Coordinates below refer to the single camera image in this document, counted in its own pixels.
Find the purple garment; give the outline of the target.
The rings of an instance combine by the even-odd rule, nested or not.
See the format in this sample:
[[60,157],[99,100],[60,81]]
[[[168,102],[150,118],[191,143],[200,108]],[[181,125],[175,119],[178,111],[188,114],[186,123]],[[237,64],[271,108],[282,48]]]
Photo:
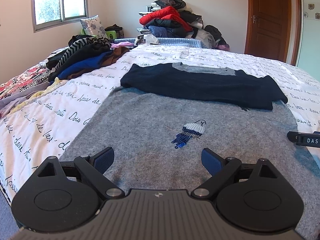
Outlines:
[[129,41],[124,41],[124,42],[119,42],[119,43],[112,43],[111,44],[111,48],[112,49],[116,49],[116,48],[120,48],[120,47],[128,47],[128,48],[132,48],[134,47],[135,44]]

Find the light blue knitted blanket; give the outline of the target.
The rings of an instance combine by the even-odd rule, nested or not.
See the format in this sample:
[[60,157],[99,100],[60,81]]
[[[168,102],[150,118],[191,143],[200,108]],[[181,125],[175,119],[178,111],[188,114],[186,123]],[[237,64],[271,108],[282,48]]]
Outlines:
[[[119,38],[114,39],[112,43],[118,44],[120,42],[130,42],[134,43],[136,38]],[[185,46],[191,48],[207,48],[203,42],[200,40],[196,40],[193,38],[167,38],[167,37],[159,37],[159,44],[164,46]]]

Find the grey sweater navy sleeves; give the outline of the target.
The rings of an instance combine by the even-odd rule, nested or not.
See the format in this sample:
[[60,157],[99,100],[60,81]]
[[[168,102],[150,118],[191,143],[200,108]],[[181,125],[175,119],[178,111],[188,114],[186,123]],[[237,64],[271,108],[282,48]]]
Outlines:
[[268,159],[304,202],[297,231],[319,234],[319,168],[307,148],[287,138],[298,125],[281,101],[270,111],[220,102],[175,99],[135,88],[116,88],[62,155],[71,161],[111,147],[106,177],[129,189],[192,190],[209,178],[204,148],[244,163]]

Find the white plastic bag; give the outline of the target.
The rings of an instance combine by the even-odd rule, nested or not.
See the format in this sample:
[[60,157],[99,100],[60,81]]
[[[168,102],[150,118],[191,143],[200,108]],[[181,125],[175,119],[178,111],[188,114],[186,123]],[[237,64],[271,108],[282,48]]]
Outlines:
[[140,45],[140,44],[159,44],[159,40],[157,37],[153,36],[152,34],[142,34],[136,37],[135,46]]

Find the floral white pillow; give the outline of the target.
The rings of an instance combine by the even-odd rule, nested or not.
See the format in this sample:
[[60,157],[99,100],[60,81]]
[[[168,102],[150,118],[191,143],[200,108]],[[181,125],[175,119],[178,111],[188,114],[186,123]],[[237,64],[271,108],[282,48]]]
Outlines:
[[80,19],[80,24],[86,35],[107,37],[105,28],[103,27],[98,15]]

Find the black backpack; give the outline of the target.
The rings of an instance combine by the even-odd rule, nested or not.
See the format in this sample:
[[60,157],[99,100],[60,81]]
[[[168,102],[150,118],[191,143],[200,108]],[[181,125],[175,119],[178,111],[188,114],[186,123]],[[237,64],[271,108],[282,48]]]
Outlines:
[[223,38],[219,29],[217,29],[216,27],[214,27],[212,25],[207,25],[207,26],[205,26],[204,30],[206,32],[209,32],[213,36],[215,43],[216,43],[216,46],[228,46],[229,45],[225,41],[225,39]]

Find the aluminium sliding window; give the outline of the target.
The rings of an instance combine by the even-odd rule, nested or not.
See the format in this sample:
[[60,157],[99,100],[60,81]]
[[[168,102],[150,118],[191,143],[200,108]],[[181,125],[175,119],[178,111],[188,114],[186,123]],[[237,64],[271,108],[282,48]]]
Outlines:
[[31,0],[35,32],[73,23],[88,16],[87,0]]

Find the red puffer jacket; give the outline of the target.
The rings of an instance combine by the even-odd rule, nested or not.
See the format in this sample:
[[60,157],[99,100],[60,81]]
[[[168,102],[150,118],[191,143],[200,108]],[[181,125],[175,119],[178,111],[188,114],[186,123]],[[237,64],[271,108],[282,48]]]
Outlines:
[[182,25],[182,27],[184,28],[184,30],[186,32],[190,32],[193,29],[187,22],[185,22],[180,17],[179,12],[175,8],[173,8],[172,6],[168,6],[166,8],[163,8],[163,9],[151,12],[147,15],[144,15],[139,19],[139,22],[141,25],[147,25],[150,21],[152,21],[154,19],[176,21]]

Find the black white zigzag garment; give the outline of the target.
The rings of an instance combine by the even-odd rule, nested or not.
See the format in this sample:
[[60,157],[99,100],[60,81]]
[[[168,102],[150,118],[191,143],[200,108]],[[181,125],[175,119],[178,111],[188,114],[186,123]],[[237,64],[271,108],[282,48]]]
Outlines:
[[99,56],[111,49],[111,43],[105,37],[85,37],[75,41],[63,54],[57,65],[48,77],[53,81],[62,71],[73,64],[86,59]]

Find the red floral bedsheet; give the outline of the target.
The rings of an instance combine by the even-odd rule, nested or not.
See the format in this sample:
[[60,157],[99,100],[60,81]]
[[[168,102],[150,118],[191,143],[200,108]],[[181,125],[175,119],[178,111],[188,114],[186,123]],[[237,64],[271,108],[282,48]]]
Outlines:
[[24,71],[22,74],[11,78],[6,83],[1,84],[0,99],[7,98],[15,93],[22,92],[48,80],[51,70],[44,64],[37,64]]

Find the green plastic chair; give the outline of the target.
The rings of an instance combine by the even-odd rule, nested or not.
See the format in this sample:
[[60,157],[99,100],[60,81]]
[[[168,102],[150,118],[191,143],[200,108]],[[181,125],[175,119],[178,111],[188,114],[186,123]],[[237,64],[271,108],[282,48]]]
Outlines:
[[[100,34],[95,34],[91,31],[85,31],[84,29],[81,30],[80,32],[81,35],[92,35],[92,36],[100,36]],[[117,32],[114,30],[111,31],[106,31],[105,36],[110,39],[110,40],[115,40],[118,38]]]

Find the royal blue garment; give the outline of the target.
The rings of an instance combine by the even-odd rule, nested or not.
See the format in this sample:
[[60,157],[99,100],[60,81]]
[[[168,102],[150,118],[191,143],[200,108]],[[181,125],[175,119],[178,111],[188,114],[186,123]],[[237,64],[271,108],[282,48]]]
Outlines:
[[89,59],[85,59],[83,61],[79,61],[70,67],[63,70],[57,77],[60,80],[67,79],[68,76],[78,73],[84,69],[94,70],[98,69],[102,66],[103,60],[107,59],[107,57],[111,56],[113,50],[100,54],[99,56],[92,57]]

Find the white script-print bedspread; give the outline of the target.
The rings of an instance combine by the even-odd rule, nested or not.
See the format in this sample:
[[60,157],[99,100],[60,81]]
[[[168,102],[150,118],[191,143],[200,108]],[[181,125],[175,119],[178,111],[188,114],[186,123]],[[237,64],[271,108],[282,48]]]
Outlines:
[[133,64],[181,62],[270,76],[288,98],[298,129],[319,130],[319,82],[289,64],[220,50],[140,45],[116,63],[61,83],[1,120],[1,191],[8,202],[48,156],[60,157]]

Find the brown garment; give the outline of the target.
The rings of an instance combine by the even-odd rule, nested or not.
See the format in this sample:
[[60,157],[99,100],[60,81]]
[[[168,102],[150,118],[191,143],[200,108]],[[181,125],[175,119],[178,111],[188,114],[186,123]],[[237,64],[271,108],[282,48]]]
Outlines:
[[[120,47],[120,48],[116,48],[116,49],[113,49],[113,53],[111,56],[107,57],[107,59],[103,60],[102,62],[102,67],[107,67],[107,66],[110,66],[114,63],[116,63],[116,61],[121,58],[125,53],[129,52],[129,48],[127,47]],[[89,70],[89,69],[84,69],[78,73],[75,73],[75,74],[72,74],[70,76],[67,77],[67,80],[70,80],[70,79],[74,79],[76,77],[80,77],[82,74],[85,74],[85,73],[89,73],[89,72],[92,72],[93,70]]]

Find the pile of dark clothes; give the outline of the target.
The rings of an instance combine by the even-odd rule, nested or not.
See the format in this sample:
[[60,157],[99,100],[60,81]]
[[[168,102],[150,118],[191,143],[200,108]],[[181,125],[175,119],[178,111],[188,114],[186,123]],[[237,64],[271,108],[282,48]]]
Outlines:
[[139,13],[140,34],[157,38],[193,38],[205,48],[229,51],[229,44],[219,29],[203,25],[201,15],[194,14],[183,0],[156,0],[146,12]]

